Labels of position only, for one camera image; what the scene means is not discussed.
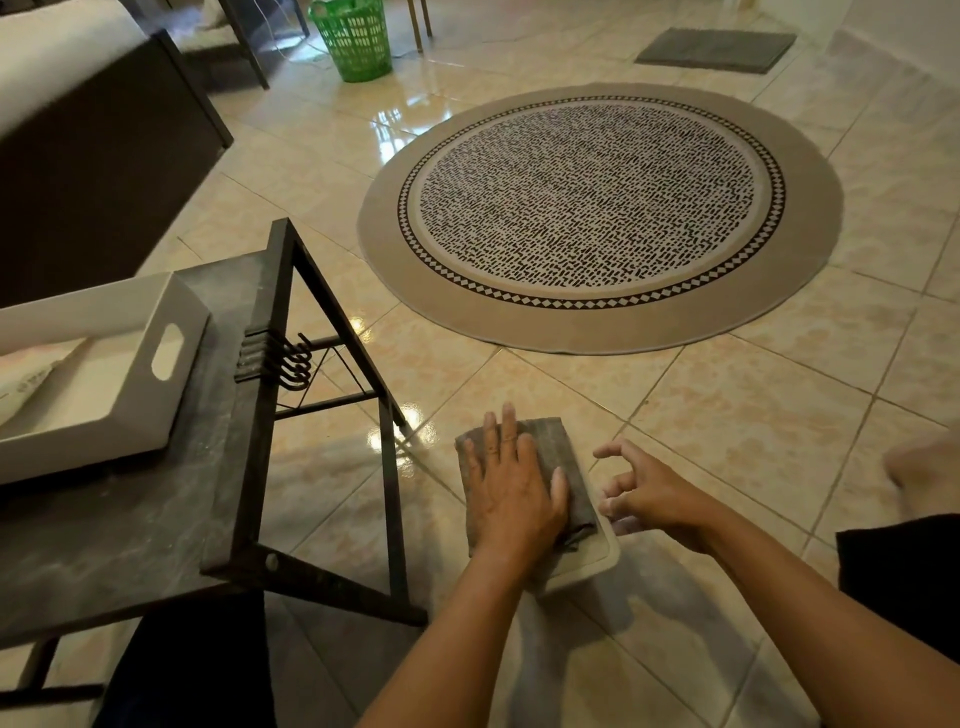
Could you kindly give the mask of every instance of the hand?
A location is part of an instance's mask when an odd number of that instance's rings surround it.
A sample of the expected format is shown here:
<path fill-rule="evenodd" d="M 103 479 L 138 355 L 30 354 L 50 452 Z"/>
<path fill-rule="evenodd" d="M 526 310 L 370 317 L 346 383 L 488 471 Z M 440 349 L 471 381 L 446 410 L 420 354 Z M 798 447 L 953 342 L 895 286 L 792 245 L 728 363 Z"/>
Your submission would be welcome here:
<path fill-rule="evenodd" d="M 469 512 L 476 534 L 474 558 L 501 561 L 517 578 L 525 579 L 566 524 L 569 486 L 558 468 L 547 493 L 533 437 L 526 432 L 516 436 L 512 404 L 503 405 L 499 438 L 492 412 L 484 415 L 483 428 L 485 473 L 473 442 L 464 444 L 469 465 Z"/>
<path fill-rule="evenodd" d="M 701 529 L 720 503 L 629 440 L 618 437 L 593 451 L 594 457 L 612 455 L 620 455 L 631 467 L 603 489 L 599 510 L 612 521 L 613 530 L 624 535 L 656 528 L 706 553 Z"/>

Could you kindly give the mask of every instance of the white plastic tray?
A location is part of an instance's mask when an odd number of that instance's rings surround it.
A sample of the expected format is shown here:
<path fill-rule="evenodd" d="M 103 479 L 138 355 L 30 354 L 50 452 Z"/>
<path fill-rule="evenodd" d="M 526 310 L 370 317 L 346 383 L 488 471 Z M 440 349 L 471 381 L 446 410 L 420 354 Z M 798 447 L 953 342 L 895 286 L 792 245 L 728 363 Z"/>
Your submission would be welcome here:
<path fill-rule="evenodd" d="M 0 310 L 0 354 L 88 339 L 0 426 L 0 484 L 165 446 L 208 316 L 170 273 Z"/>
<path fill-rule="evenodd" d="M 596 512 L 596 494 L 590 487 L 587 471 L 581 466 L 580 472 L 584 474 L 590 502 Z M 542 563 L 534 572 L 527 591 L 536 596 L 553 594 L 616 566 L 620 560 L 620 543 L 610 522 L 599 513 L 596 516 L 597 532 L 581 541 L 576 551 L 555 554 Z"/>

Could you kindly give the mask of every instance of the black metal frame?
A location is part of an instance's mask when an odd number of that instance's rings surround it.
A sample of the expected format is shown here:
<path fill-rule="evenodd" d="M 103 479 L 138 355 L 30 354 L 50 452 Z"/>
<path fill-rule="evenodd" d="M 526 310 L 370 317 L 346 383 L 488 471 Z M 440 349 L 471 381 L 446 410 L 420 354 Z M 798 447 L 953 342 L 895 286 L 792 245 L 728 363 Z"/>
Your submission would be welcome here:
<path fill-rule="evenodd" d="M 411 436 L 413 431 L 289 219 L 274 222 L 264 255 L 260 290 L 237 362 L 234 377 L 237 396 L 226 444 L 226 452 L 244 452 L 246 457 L 225 458 L 211 510 L 211 531 L 204 544 L 201 572 L 246 588 L 424 626 L 426 611 L 410 603 L 407 589 L 394 424 L 406 436 Z M 283 332 L 294 270 L 324 311 L 336 335 L 312 341 L 301 335 L 298 344 L 286 340 Z M 309 386 L 312 352 L 324 351 L 324 358 L 330 351 L 341 356 L 337 351 L 341 346 L 352 355 L 370 389 L 362 388 L 355 395 L 277 411 L 276 399 L 281 386 L 292 391 Z M 374 399 L 379 402 L 389 595 L 258 542 L 274 421 Z"/>
<path fill-rule="evenodd" d="M 27 664 L 20 673 L 16 690 L 0 692 L 0 711 L 16 708 L 29 708 L 35 705 L 56 705 L 58 703 L 80 703 L 96 700 L 104 694 L 106 685 L 69 685 L 56 688 L 44 688 L 50 666 L 57 652 L 60 638 L 44 640 L 34 644 L 27 658 Z"/>

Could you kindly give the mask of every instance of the finger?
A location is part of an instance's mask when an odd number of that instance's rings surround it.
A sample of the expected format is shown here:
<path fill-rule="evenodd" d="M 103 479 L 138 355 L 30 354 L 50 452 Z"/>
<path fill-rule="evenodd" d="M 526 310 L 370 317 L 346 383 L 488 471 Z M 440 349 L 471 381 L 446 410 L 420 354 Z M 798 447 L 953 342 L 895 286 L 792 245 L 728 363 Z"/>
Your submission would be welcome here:
<path fill-rule="evenodd" d="M 636 476 L 633 472 L 614 475 L 610 482 L 603 489 L 603 495 L 606 497 L 617 497 L 621 493 L 627 493 L 636 488 Z"/>
<path fill-rule="evenodd" d="M 556 468 L 550 478 L 550 502 L 557 521 L 566 523 L 570 510 L 570 484 L 566 481 L 563 468 Z"/>
<path fill-rule="evenodd" d="M 516 410 L 510 402 L 503 403 L 503 420 L 500 423 L 500 459 L 516 460 Z"/>
<path fill-rule="evenodd" d="M 624 493 L 617 497 L 604 498 L 597 505 L 597 510 L 601 516 L 606 516 L 610 521 L 619 521 L 628 516 L 635 515 L 635 509 L 630 506 L 630 494 Z"/>
<path fill-rule="evenodd" d="M 649 462 L 650 455 L 634 445 L 630 440 L 618 437 L 608 443 L 604 443 L 593 451 L 593 457 L 604 458 L 619 455 L 630 463 L 635 471 L 644 472 Z"/>
<path fill-rule="evenodd" d="M 464 443 L 464 451 L 467 453 L 467 467 L 469 469 L 470 488 L 476 488 L 483 483 L 483 468 L 480 466 L 480 459 L 477 457 L 476 447 L 473 441 L 467 438 Z"/>
<path fill-rule="evenodd" d="M 500 443 L 496 436 L 496 415 L 483 416 L 483 443 L 487 451 L 487 470 L 500 464 Z"/>
<path fill-rule="evenodd" d="M 529 432 L 524 432 L 516 438 L 516 459 L 526 473 L 540 473 L 540 463 L 537 462 L 537 443 Z"/>
<path fill-rule="evenodd" d="M 626 536 L 644 530 L 643 524 L 635 516 L 627 516 L 613 524 L 613 533 L 617 536 Z"/>

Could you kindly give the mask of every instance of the wooden chair leg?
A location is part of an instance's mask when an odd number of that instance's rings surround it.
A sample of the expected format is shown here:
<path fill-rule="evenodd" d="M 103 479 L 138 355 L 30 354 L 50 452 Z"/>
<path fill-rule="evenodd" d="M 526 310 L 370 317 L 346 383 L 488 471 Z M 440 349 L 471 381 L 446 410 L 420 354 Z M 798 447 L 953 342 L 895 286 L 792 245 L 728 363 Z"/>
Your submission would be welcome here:
<path fill-rule="evenodd" d="M 420 24 L 417 22 L 417 9 L 414 7 L 414 0 L 407 0 L 407 7 L 410 8 L 410 22 L 414 26 L 414 40 L 417 42 L 417 51 L 423 53 L 423 41 L 420 40 Z"/>

